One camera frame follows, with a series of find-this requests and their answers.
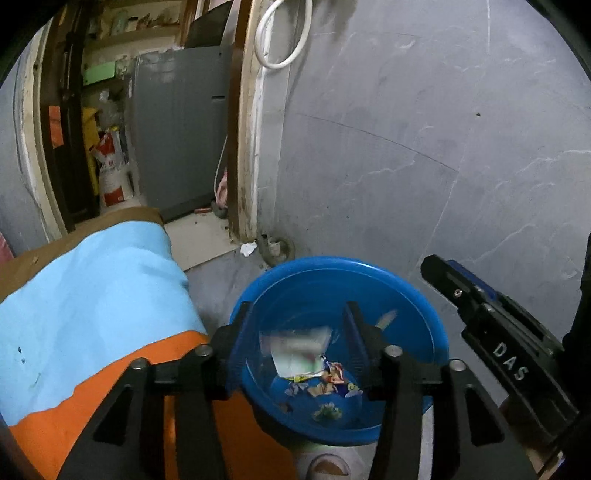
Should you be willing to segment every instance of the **candy wrapper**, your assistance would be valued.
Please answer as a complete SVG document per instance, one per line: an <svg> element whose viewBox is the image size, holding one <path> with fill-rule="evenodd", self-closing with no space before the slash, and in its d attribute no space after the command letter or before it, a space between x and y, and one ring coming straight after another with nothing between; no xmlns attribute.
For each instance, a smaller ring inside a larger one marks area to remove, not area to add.
<svg viewBox="0 0 591 480"><path fill-rule="evenodd" d="M289 387L285 389L285 394L289 395L290 397L295 397L299 392L303 392L308 388L308 384L305 382L296 383L291 382Z"/></svg>

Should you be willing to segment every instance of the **orange fabric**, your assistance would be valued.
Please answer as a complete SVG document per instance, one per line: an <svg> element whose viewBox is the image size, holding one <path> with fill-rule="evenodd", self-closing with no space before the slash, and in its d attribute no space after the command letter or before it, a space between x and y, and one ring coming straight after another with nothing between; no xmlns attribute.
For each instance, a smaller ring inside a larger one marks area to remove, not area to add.
<svg viewBox="0 0 591 480"><path fill-rule="evenodd" d="M46 480L56 480L78 435L133 359L146 357L153 364L167 362L206 342L207 337L201 333L184 332L147 345L82 382L57 407L28 415L12 426L11 432L39 473ZM291 453L259 428L242 394L237 393L225 402L214 402L213 408L226 466L233 480L265 480L278 475L282 480L296 480ZM165 399L164 412L166 477L177 480L173 398Z"/></svg>

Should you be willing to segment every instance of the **white hose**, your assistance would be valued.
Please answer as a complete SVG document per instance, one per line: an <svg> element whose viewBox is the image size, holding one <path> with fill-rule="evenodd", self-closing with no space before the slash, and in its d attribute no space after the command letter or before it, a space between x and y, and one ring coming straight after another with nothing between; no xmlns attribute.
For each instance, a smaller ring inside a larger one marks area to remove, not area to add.
<svg viewBox="0 0 591 480"><path fill-rule="evenodd" d="M295 46L296 48L291 53L289 57L279 63L270 63L265 58L265 52L263 51L262 45L262 38L265 32L265 28L267 27L267 23L269 23L269 19L282 4L285 0L276 0L269 9L265 12L262 16L261 21L256 28L255 34L255 54L260 62L261 65L267 67L271 70L279 70L283 67L287 67L292 61L294 61L297 56L304 50L304 46L306 45L306 41L308 40L308 34L310 33L310 26L312 25L312 0L306 0L306 10L304 15L304 28L301 30L300 41Z"/></svg>

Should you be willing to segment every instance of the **brown fabric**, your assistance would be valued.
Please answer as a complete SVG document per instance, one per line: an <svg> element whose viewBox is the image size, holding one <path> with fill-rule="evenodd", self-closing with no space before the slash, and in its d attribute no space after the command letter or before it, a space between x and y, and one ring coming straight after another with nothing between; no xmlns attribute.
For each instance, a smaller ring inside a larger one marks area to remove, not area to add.
<svg viewBox="0 0 591 480"><path fill-rule="evenodd" d="M4 301L12 292L21 288L57 257L78 246L87 236L130 220L154 222L164 226L158 210L149 207L117 210L84 222L65 237L41 248L25 252L19 257L0 265L0 302Z"/></svg>

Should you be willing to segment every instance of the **trash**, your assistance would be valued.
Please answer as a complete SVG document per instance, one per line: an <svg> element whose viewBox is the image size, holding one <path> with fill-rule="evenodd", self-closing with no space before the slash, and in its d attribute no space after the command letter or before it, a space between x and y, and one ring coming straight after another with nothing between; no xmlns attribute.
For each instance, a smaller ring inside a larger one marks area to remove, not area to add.
<svg viewBox="0 0 591 480"><path fill-rule="evenodd" d="M343 416L343 412L340 408L335 407L335 404L331 402L320 406L320 410L315 411L312 416L315 421L338 420Z"/></svg>
<svg viewBox="0 0 591 480"><path fill-rule="evenodd" d="M323 355L331 334L330 328L321 327L260 335L261 353L273 357L275 370L281 378L300 382L320 377L326 370Z"/></svg>
<svg viewBox="0 0 591 480"><path fill-rule="evenodd" d="M378 327L380 330L384 330L388 325L390 325L394 321L397 314L397 310L390 310L389 312L384 313L378 319L375 326Z"/></svg>
<svg viewBox="0 0 591 480"><path fill-rule="evenodd" d="M345 394L345 398L356 397L357 395L363 394L363 390L360 390L357 385L351 382L347 384L347 390L349 391Z"/></svg>
<svg viewBox="0 0 591 480"><path fill-rule="evenodd" d="M240 253L245 257L250 256L256 250L256 242L252 242L250 244L242 244L240 246Z"/></svg>
<svg viewBox="0 0 591 480"><path fill-rule="evenodd" d="M315 387L308 388L308 393L313 397L318 397L319 395L329 395L334 392L336 392L336 388L332 383L320 382Z"/></svg>
<svg viewBox="0 0 591 480"><path fill-rule="evenodd" d="M92 154L100 163L100 205L110 207L134 196L116 131L107 132Z"/></svg>
<svg viewBox="0 0 591 480"><path fill-rule="evenodd" d="M343 376L343 365L337 362L326 362L327 368L322 373L322 380L326 383L345 384L347 381Z"/></svg>
<svg viewBox="0 0 591 480"><path fill-rule="evenodd" d="M308 388L306 382L291 382L289 387L285 389L285 394L290 397L295 397L299 392L303 392Z"/></svg>

